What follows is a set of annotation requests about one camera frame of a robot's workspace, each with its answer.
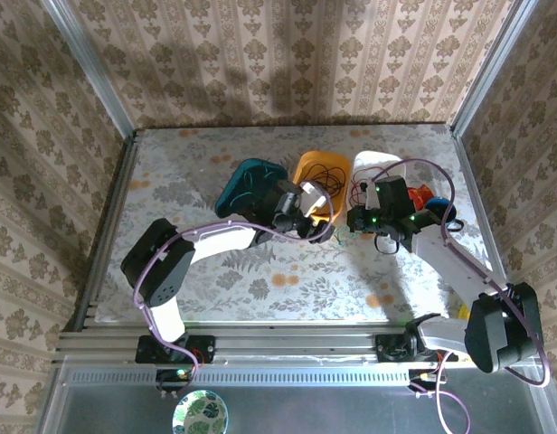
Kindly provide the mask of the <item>red plastic object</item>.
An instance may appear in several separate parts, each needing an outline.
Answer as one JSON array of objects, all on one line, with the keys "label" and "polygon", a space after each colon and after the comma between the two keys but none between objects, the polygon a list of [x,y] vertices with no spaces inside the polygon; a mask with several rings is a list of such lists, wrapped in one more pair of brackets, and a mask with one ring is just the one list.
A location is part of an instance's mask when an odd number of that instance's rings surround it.
[{"label": "red plastic object", "polygon": [[435,196],[431,189],[425,184],[419,187],[408,187],[407,190],[416,211],[422,210],[427,202]]}]

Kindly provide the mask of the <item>teal plastic bin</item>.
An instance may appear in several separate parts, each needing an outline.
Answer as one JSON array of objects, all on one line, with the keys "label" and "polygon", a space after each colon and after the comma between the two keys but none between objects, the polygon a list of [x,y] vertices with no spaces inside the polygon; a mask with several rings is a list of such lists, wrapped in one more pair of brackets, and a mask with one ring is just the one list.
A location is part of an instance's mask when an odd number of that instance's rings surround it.
[{"label": "teal plastic bin", "polygon": [[214,211],[219,218],[238,214],[263,199],[277,181],[287,179],[288,172],[281,165],[259,158],[243,160],[222,190]]}]

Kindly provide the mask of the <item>blue round object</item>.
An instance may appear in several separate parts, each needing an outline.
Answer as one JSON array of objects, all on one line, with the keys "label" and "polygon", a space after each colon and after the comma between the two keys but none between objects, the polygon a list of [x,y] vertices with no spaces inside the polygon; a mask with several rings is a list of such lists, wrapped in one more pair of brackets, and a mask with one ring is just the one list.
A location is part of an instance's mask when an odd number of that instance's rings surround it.
[{"label": "blue round object", "polygon": [[440,220],[442,220],[444,214],[448,212],[446,223],[454,221],[457,217],[456,206],[451,204],[446,198],[433,197],[426,202],[425,208],[435,214]]}]

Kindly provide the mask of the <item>white plastic bin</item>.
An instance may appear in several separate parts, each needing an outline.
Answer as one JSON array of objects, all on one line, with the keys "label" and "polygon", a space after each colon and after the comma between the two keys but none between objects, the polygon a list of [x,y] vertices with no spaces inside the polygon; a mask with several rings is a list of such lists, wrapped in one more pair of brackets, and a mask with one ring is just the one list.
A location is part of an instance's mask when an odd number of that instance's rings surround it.
[{"label": "white plastic bin", "polygon": [[367,187],[373,184],[373,178],[375,176],[378,176],[378,178],[392,175],[405,177],[405,165],[397,165],[393,168],[389,168],[390,165],[399,161],[401,161],[401,159],[398,156],[381,152],[367,150],[357,154],[354,158],[354,164],[347,186],[347,210],[349,211],[358,205],[365,206]]}]

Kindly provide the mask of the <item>orange plastic bin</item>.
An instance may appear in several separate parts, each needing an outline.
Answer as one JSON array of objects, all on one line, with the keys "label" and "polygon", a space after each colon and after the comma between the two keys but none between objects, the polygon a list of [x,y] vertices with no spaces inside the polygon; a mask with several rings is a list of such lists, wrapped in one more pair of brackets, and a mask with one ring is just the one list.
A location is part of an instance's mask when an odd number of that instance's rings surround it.
[{"label": "orange plastic bin", "polygon": [[292,181],[300,184],[303,181],[316,181],[329,194],[333,205],[335,223],[345,207],[345,197],[351,162],[347,157],[328,151],[312,150],[300,157]]}]

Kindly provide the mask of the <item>leaf pattern bowl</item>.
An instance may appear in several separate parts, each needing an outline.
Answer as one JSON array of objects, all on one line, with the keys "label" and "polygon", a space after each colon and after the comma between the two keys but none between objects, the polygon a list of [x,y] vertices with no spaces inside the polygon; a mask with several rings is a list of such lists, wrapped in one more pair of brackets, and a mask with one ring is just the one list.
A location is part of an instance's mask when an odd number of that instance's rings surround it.
[{"label": "leaf pattern bowl", "polygon": [[227,434],[229,411],[215,392],[197,390],[187,393],[176,405],[173,434]]}]

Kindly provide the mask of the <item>aluminium side rail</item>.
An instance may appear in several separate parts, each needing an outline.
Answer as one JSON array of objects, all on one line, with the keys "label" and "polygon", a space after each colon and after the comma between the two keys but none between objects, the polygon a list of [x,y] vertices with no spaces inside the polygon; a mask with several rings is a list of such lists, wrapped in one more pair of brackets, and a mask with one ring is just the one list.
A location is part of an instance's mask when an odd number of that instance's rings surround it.
[{"label": "aluminium side rail", "polygon": [[121,147],[115,174],[105,201],[90,254],[90,269],[77,296],[75,309],[64,332],[79,332],[85,325],[88,309],[96,301],[104,283],[127,189],[137,161],[137,130],[128,135]]},{"label": "aluminium side rail", "polygon": [[477,217],[478,228],[483,238],[483,242],[486,248],[486,255],[489,259],[491,269],[495,272],[495,274],[499,278],[504,279],[506,282],[509,282],[508,276],[506,275],[503,261],[501,260],[499,250],[496,246],[496,240],[491,230],[491,226],[487,217],[485,206],[483,204],[480,192],[477,187],[476,178],[474,176],[471,164],[467,157],[466,149],[463,145],[460,136],[458,136],[454,132],[451,132],[451,136],[455,142],[456,154]]}]

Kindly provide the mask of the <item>aluminium front rail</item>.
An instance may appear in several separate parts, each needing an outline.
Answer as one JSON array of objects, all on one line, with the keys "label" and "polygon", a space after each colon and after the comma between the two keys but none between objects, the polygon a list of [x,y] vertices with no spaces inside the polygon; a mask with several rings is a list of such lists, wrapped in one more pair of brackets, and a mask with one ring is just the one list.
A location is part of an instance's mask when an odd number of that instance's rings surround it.
[{"label": "aluminium front rail", "polygon": [[[215,337],[214,362],[373,363],[379,335],[400,335],[392,323],[204,323],[189,326],[190,335]],[[140,337],[150,332],[141,323],[91,325],[63,332],[53,353],[55,363],[121,365],[135,361]]]}]

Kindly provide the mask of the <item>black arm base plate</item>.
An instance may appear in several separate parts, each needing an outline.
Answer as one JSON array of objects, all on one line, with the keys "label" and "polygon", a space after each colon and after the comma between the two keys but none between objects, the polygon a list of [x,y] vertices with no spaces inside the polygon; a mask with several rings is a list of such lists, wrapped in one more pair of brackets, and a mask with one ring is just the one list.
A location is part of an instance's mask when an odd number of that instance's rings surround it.
[{"label": "black arm base plate", "polygon": [[[213,335],[184,334],[175,341],[175,345],[183,347],[194,355],[199,364],[213,363],[216,338]],[[152,335],[142,335],[137,342],[136,363],[153,364],[191,364],[191,359],[179,351],[158,342]]]},{"label": "black arm base plate", "polygon": [[436,362],[436,352],[465,354],[462,342],[450,342],[436,337],[422,337],[412,331],[398,334],[380,334],[374,337],[374,349],[381,363]]}]

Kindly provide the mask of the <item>aluminium frame post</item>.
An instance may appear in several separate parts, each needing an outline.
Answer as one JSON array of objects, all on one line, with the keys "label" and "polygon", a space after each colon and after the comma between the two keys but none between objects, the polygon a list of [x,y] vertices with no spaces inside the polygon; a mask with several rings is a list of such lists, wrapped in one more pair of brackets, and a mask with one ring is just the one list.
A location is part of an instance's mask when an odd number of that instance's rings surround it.
[{"label": "aluminium frame post", "polygon": [[463,99],[453,121],[450,131],[455,139],[461,138],[476,115],[479,106],[486,98],[487,92],[495,82],[499,72],[525,24],[533,14],[537,0],[514,0],[496,38],[492,42],[486,57],[479,66],[476,77]]},{"label": "aluminium frame post", "polygon": [[123,138],[132,136],[136,127],[119,99],[101,57],[96,54],[87,29],[79,23],[77,15],[72,11],[69,0],[42,0],[42,2],[115,128]]}]

